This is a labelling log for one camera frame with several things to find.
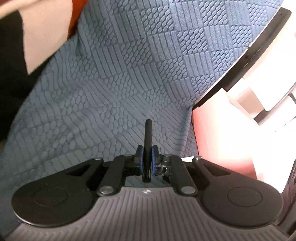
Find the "pink cardboard box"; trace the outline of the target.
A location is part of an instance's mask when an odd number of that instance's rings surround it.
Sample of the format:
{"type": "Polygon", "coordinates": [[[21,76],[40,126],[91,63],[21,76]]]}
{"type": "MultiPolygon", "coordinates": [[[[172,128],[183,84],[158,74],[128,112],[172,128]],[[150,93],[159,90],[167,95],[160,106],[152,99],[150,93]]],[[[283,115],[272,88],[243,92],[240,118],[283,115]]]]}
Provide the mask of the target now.
{"type": "Polygon", "coordinates": [[[295,161],[295,120],[276,132],[262,131],[228,103],[196,108],[193,127],[203,159],[284,191],[295,161]]]}

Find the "blue textured sofa cover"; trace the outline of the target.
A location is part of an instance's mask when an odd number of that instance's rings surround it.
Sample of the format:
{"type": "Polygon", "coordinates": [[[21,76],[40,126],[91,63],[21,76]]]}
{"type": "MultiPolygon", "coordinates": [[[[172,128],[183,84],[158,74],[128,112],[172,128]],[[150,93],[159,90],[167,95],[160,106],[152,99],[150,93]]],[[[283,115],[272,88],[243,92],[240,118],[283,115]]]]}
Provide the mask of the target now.
{"type": "Polygon", "coordinates": [[[197,154],[193,104],[231,67],[281,1],[89,1],[50,59],[1,152],[1,234],[19,225],[22,185],[93,157],[154,145],[197,154]]]}

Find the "white folding chair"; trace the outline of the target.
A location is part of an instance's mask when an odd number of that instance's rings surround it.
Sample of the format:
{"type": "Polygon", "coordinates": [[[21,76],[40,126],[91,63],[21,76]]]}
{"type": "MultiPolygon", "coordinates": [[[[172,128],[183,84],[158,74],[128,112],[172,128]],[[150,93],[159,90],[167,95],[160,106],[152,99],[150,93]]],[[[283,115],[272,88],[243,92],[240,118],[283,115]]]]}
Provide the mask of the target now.
{"type": "Polygon", "coordinates": [[[258,126],[264,125],[295,95],[295,9],[281,6],[242,56],[194,105],[194,128],[213,118],[205,111],[224,90],[258,126]]]}

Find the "red white black blanket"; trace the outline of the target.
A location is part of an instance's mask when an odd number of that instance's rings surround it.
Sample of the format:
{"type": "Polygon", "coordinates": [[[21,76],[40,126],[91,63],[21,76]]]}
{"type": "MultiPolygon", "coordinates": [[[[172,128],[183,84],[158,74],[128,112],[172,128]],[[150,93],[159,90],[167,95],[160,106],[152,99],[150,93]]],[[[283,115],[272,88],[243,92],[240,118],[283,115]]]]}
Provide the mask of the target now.
{"type": "Polygon", "coordinates": [[[1,140],[87,1],[1,1],[1,140]]]}

